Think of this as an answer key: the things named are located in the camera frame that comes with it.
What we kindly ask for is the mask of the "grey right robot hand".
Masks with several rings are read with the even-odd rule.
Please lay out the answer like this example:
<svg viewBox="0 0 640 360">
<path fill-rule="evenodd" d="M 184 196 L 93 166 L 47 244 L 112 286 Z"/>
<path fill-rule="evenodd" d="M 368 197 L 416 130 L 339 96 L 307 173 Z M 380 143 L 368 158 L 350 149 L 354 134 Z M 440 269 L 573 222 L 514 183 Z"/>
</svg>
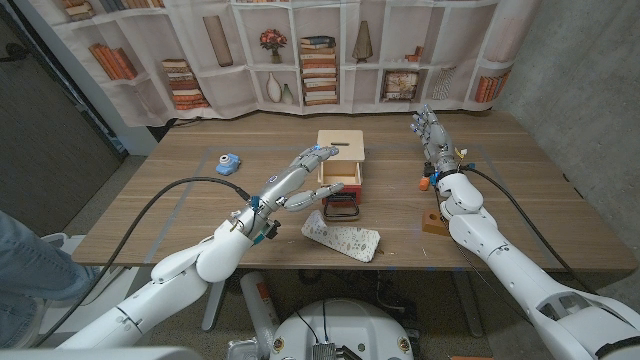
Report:
<svg viewBox="0 0 640 360">
<path fill-rule="evenodd" d="M 457 169 L 453 141 L 428 104 L 412 115 L 411 130 L 420 138 L 426 159 L 437 172 Z"/>
</svg>

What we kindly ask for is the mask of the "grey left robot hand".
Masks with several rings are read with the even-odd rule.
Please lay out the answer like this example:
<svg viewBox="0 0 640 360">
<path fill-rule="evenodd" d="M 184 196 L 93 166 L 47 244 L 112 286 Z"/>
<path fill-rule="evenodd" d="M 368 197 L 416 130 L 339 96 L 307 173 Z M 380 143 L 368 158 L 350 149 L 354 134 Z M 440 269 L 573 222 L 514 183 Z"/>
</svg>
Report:
<svg viewBox="0 0 640 360">
<path fill-rule="evenodd" d="M 306 190 L 293 195 L 304 183 L 306 177 L 323 161 L 339 153 L 336 146 L 320 147 L 315 145 L 300 153 L 291 164 L 271 176 L 261 191 L 256 195 L 257 201 L 250 199 L 247 207 L 231 220 L 231 229 L 238 230 L 255 244 L 262 238 L 273 239 L 281 224 L 270 220 L 269 216 L 280 208 L 289 212 L 301 211 L 313 203 L 340 192 L 344 188 L 342 182 L 320 187 L 317 190 Z"/>
</svg>

